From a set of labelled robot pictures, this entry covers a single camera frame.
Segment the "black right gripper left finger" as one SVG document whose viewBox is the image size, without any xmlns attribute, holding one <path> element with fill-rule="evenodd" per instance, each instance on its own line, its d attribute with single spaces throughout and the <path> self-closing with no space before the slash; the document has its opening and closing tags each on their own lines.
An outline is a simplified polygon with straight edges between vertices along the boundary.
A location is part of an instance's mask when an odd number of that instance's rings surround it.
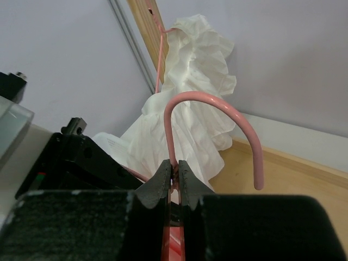
<svg viewBox="0 0 348 261">
<path fill-rule="evenodd" d="M 163 160 L 152 178 L 129 193 L 118 260 L 169 259 L 171 175 L 170 161 Z"/>
</svg>

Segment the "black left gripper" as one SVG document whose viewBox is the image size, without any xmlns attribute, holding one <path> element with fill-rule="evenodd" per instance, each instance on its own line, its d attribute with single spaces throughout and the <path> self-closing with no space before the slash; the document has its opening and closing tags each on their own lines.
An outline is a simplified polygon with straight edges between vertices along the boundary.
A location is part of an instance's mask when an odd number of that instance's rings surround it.
<svg viewBox="0 0 348 261">
<path fill-rule="evenodd" d="M 135 190 L 142 185 L 83 134 L 85 127 L 82 118 L 74 117 L 51 135 L 15 198 L 31 190 Z"/>
</svg>

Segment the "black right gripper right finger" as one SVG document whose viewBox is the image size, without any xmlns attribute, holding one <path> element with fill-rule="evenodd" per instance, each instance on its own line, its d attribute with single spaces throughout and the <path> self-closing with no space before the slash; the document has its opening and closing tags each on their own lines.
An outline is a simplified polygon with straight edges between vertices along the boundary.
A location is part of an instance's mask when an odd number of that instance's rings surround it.
<svg viewBox="0 0 348 261">
<path fill-rule="evenodd" d="M 216 198 L 214 192 L 195 176 L 184 160 L 178 163 L 178 188 L 183 260 L 215 260 L 214 220 L 206 203 Z"/>
</svg>

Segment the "pink wire hanger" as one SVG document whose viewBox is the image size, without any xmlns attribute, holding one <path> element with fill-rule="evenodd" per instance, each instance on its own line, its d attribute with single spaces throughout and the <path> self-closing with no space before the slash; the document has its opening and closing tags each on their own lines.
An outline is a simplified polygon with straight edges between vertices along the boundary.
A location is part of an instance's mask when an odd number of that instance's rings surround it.
<svg viewBox="0 0 348 261">
<path fill-rule="evenodd" d="M 143 181 L 149 180 L 164 159 L 174 173 L 185 160 L 205 185 L 223 168 L 219 155 L 232 145 L 235 126 L 246 135 L 253 155 L 254 188 L 264 187 L 263 153 L 259 138 L 249 122 L 230 104 L 211 94 L 164 91 L 151 96 L 141 116 L 122 135 L 121 150 L 113 156 Z"/>
</svg>

